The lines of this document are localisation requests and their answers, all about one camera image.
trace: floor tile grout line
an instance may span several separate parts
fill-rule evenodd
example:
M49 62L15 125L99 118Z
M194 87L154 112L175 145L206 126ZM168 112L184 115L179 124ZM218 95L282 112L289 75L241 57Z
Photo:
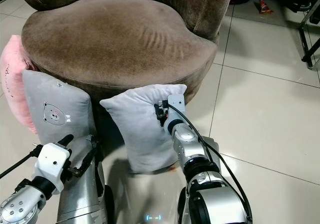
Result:
M252 20L252 19L248 19L248 18L244 18L244 17L238 17L238 16L233 16L233 18L237 18L237 19L242 19L242 20L249 20L249 21L254 21L254 22L258 22L258 23L262 23L262 24L268 24L268 25L273 25L273 26L279 26L279 27L284 27L284 28L289 28L289 29L293 29L296 30L299 26L299 23L296 24L296 28L295 27L291 27L291 26L283 26L283 25L277 25L277 24L273 24L273 23L267 23L267 22L262 22L262 21L258 21L258 20Z
M225 57L226 57L226 52L227 52L227 46L228 46L228 40L229 40L229 35L230 35L230 30L231 30L231 24L232 24L232 16L231 16L231 20L230 20L230 26L229 26L229 31L228 31L228 37L227 37L227 39L226 39L226 48L225 48L225 50L224 50L224 58L223 59L225 59ZM213 111L215 111L215 107L216 107L216 105L217 105L217 99L218 99L218 93L219 93L219 87L220 87L220 81L221 81L221 76L222 76L222 70L224 69L224 60L223 60L223 62L222 62L222 67L221 67L221 71L220 71L220 78L219 78L219 83L218 83L218 88L217 88L217 90L216 90L216 99L215 99L215 102L214 102L214 110ZM209 131L209 136L211 136L211 129L212 129L212 123L213 123L213 120L214 120L214 115L215 115L215 113L213 112L212 113L212 118L211 118L211 124L210 124L210 131Z
M251 165L254 165L254 166L257 166L257 167L261 167L261 168L266 169L266 170L270 170L270 171L273 171L273 172L276 172L276 173L279 173L279 174L282 174L282 175L285 175L285 176L292 177L292 178L294 178L294 179L302 180L302 181L305 181L305 182L308 182L308 183L311 183L311 184L320 186L320 184L315 183L315 182L312 182L312 181L309 181L309 180L305 180L305 179L302 179L302 178L299 178L299 177L296 177L296 176L293 176L293 175L289 175L289 174L286 174L286 173L283 173L283 172L280 172L280 171L277 171L277 170L273 170L273 169L270 169L270 168L265 167L265 166L262 166L262 165L257 165L257 164L251 163L251 162L249 162L249 161L241 160L241 159L238 159L238 158L236 158L236 157L229 156L229 155L226 155L226 154L223 154L223 153L220 153L220 154L221 154L221 155L224 155L224 156L227 156L227 157L230 157L230 158L235 159L235 160L242 161L242 162L244 162L244 163L248 163L248 164L251 164Z
M26 18L23 18L23 17L19 17L19 16L15 16L15 15L9 15L11 17L16 17L16 18L20 18L20 19L24 19L24 20L27 20Z
M233 69L236 69L236 70L247 71L247 72L250 72L250 73L253 73L253 74L264 75L264 76L268 76L268 77L271 77L271 78L275 78L275 79L279 79L279 80L285 80L285 81L293 82L293 83L296 83L296 84L306 85L306 86L310 86L310 87L314 87L314 88L320 89L320 86L317 87L317 86L313 86L313 85L308 85L308 84L305 84L305 83L300 83L300 82L296 82L296 81L293 81L293 80L287 80L287 79L283 79L283 78L280 78L280 77L276 77L276 76L272 76L272 75L266 75L266 74L262 74L262 73L258 73L258 72L254 72L254 71L250 71L250 70L244 70L244 69L240 69L240 68L229 66L229 65L224 65L224 66L225 67L229 67L229 68L233 68Z
M25 3L26 3L26 2L24 2L24 3L23 3L22 5L20 5L18 8L16 8L14 11L17 11L18 9L20 9ZM11 14L12 14L14 11L12 11L10 14L4 14L4 15L12 16Z

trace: gray bear pillow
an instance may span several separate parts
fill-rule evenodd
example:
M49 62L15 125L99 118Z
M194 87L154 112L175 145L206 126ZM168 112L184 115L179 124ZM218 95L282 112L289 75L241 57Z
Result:
M75 138L95 134L90 96L42 72L22 73L26 101L41 144L68 134Z

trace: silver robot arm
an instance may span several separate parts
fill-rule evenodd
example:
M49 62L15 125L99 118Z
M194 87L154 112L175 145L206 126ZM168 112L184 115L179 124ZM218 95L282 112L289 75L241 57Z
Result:
M1 224L35 224L46 201L59 193L57 223L113 223L113 194L104 184L101 162L95 159L97 142L91 135L72 139L68 135L57 143L38 145L32 154L0 174L2 178L29 157L38 157L33 180L24 179L0 204Z
M184 114L183 95L170 95L168 101L155 106L158 119L172 137L173 148L186 177L187 184L178 203L178 224L252 223L239 195L221 176L218 156L207 152L196 132L170 106ZM212 139L207 138L206 142L211 142L218 151L218 145Z
M73 139L66 136L57 143L37 146L26 158L18 162L20 165L29 157L38 157L34 166L33 180L24 179L15 189L15 193L0 204L0 223L2 224L34 224L39 212L45 206L52 194L59 194L63 190L66 180L64 172L70 165L71 151L65 146ZM8 169L1 177L9 173L18 165Z

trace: armchair seat cushion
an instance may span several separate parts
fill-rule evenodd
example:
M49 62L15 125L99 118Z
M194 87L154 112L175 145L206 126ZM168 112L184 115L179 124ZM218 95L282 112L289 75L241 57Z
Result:
M39 69L85 90L94 101L150 84L198 91L216 44L152 0L79 0L34 13L22 43Z

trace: pink pillow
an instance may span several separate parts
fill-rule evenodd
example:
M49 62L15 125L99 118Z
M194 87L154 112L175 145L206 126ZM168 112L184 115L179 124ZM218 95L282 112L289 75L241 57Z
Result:
M22 70L36 70L22 46L21 36L12 35L0 58L1 85L9 107L17 120L34 134L27 100L25 99Z

